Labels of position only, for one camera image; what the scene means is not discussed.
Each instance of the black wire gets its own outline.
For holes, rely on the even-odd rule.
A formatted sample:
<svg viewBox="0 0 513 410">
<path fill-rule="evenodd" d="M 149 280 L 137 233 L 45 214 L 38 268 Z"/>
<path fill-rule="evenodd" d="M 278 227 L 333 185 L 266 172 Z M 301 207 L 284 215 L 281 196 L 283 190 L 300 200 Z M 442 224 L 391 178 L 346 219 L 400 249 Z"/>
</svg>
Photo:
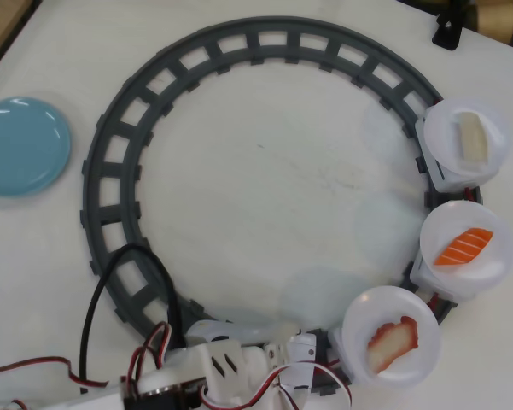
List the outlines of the black wire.
<svg viewBox="0 0 513 410">
<path fill-rule="evenodd" d="M 121 258 L 131 250 L 136 250 L 137 252 L 145 255 L 160 272 L 167 293 L 167 316 L 169 319 L 169 325 L 171 325 L 172 328 L 171 347 L 173 349 L 186 347 L 186 342 L 184 340 L 184 334 L 182 331 L 182 317 L 180 316 L 177 292 L 174 289 L 174 284 L 172 282 L 171 276 L 169 275 L 169 272 L 165 269 L 160 261 L 160 258 L 158 258 L 154 252 L 142 245 L 138 245 L 136 243 L 128 243 L 127 245 L 122 246 L 114 252 L 112 258 L 110 258 L 110 262 L 104 269 L 104 273 L 102 274 L 98 285 L 95 288 L 93 297 L 91 297 L 91 302 L 87 309 L 87 314 L 85 315 L 84 329 L 82 330 L 82 340 L 79 345 L 79 378 L 82 380 L 87 379 L 87 348 L 89 345 L 89 332 L 91 329 L 91 323 L 93 322 L 93 316 L 95 315 L 96 304 L 99 302 L 99 297 L 101 296 L 101 293 L 104 290 L 108 279 L 110 276 L 112 276 L 112 273 L 115 271 L 115 268 L 117 267 Z M 82 394 L 87 393 L 87 389 L 80 389 L 80 391 Z"/>
</svg>

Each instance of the white plastic holder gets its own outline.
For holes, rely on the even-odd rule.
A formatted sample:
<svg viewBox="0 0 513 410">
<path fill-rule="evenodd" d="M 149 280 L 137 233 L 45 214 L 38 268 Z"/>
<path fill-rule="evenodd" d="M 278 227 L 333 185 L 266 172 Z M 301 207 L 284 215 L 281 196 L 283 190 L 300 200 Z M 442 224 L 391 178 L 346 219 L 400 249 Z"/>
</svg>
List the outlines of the white plastic holder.
<svg viewBox="0 0 513 410">
<path fill-rule="evenodd" d="M 473 227 L 493 232 L 480 254 L 464 265 L 435 266 L 434 261 L 452 240 Z M 437 207 L 423 222 L 419 244 L 411 282 L 456 303 L 466 302 L 497 286 L 513 265 L 510 228 L 477 202 L 449 201 Z"/>
<path fill-rule="evenodd" d="M 486 165 L 471 166 L 463 161 L 456 116 L 473 112 L 486 130 L 489 160 Z M 427 109 L 416 123 L 427 172 L 438 192 L 459 192 L 483 185 L 495 175 L 510 149 L 508 127 L 492 109 L 468 98 L 450 98 Z"/>
<path fill-rule="evenodd" d="M 417 322 L 419 346 L 374 374 L 367 361 L 368 342 L 386 323 L 402 316 Z M 379 286 L 359 295 L 349 306 L 341 328 L 329 331 L 341 369 L 353 384 L 410 388 L 421 383 L 440 358 L 441 335 L 433 312 L 419 296 L 396 286 Z"/>
<path fill-rule="evenodd" d="M 470 299 L 474 299 L 477 292 L 453 292 L 449 288 L 447 288 L 435 275 L 433 275 L 433 271 L 428 267 L 428 265 L 423 260 L 423 256 L 421 255 L 421 250 L 417 252 L 416 259 L 413 263 L 413 268 L 410 273 L 410 281 L 417 285 L 420 290 L 428 292 L 428 293 L 437 293 L 438 296 L 442 299 L 445 299 L 450 302 L 461 303 L 469 301 Z"/>
</svg>

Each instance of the salmon sushi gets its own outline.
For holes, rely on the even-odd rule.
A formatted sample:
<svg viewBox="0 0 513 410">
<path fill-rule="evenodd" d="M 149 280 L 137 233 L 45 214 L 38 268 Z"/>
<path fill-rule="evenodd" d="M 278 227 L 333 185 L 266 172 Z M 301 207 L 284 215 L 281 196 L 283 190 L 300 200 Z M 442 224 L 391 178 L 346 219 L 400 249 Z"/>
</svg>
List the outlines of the salmon sushi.
<svg viewBox="0 0 513 410">
<path fill-rule="evenodd" d="M 450 243 L 440 254 L 435 265 L 464 265 L 471 262 L 492 240 L 493 232 L 470 228 Z"/>
</svg>

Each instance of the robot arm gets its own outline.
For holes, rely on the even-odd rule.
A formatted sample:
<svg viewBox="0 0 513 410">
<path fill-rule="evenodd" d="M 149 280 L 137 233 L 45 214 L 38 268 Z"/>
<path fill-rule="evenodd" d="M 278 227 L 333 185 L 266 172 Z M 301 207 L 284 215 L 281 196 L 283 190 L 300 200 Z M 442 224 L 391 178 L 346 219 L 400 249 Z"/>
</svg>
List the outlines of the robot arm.
<svg viewBox="0 0 513 410">
<path fill-rule="evenodd" d="M 303 408 L 318 366 L 312 363 L 316 338 L 288 337 L 287 329 L 276 327 L 276 342 L 262 347 L 231 338 L 174 350 L 161 369 L 140 378 L 137 397 L 120 384 L 45 410 L 225 410 L 247 403 L 254 410 Z"/>
</svg>

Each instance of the white robotic part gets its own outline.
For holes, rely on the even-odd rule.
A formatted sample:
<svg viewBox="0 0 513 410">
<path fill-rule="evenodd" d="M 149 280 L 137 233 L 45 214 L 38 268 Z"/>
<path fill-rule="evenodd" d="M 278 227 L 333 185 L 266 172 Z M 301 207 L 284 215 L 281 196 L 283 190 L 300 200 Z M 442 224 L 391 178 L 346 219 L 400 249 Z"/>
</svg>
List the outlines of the white robotic part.
<svg viewBox="0 0 513 410">
<path fill-rule="evenodd" d="M 197 337 L 210 343 L 224 337 L 235 339 L 243 345 L 257 343 L 285 343 L 292 336 L 300 334 L 295 323 L 281 322 L 266 327 L 238 325 L 217 320 L 200 320 L 194 323 L 186 333 L 187 337 Z"/>
<path fill-rule="evenodd" d="M 125 410 L 121 388 L 115 386 L 83 395 L 79 399 L 43 407 L 41 410 Z"/>
<path fill-rule="evenodd" d="M 497 172 L 485 175 L 483 178 L 467 178 L 458 173 L 454 173 L 440 165 L 436 159 L 430 153 L 425 138 L 423 137 L 424 120 L 420 118 L 416 123 L 416 134 L 423 157 L 425 158 L 425 164 L 430 178 L 433 180 L 434 187 L 438 192 L 457 192 L 463 190 L 466 187 L 475 188 L 478 185 L 484 184 L 486 181 L 491 179 Z"/>
<path fill-rule="evenodd" d="M 317 352 L 317 337 L 311 333 L 304 333 L 291 337 L 286 344 L 286 352 L 283 363 L 296 361 L 315 361 Z M 286 369 L 279 376 L 281 385 L 288 387 L 307 386 L 309 389 L 313 383 L 313 368 L 293 367 Z"/>
<path fill-rule="evenodd" d="M 252 394 L 249 374 L 253 383 L 261 383 L 268 372 L 266 368 L 259 377 L 260 372 L 248 371 L 249 364 L 254 369 L 264 370 L 267 362 L 261 348 L 256 348 L 259 353 L 252 348 L 246 349 L 250 351 L 243 356 L 241 344 L 237 340 L 223 340 L 173 351 L 162 369 L 141 377 L 137 384 L 138 392 L 140 395 L 155 395 L 173 386 L 205 378 L 207 396 L 211 400 L 243 404 Z"/>
</svg>

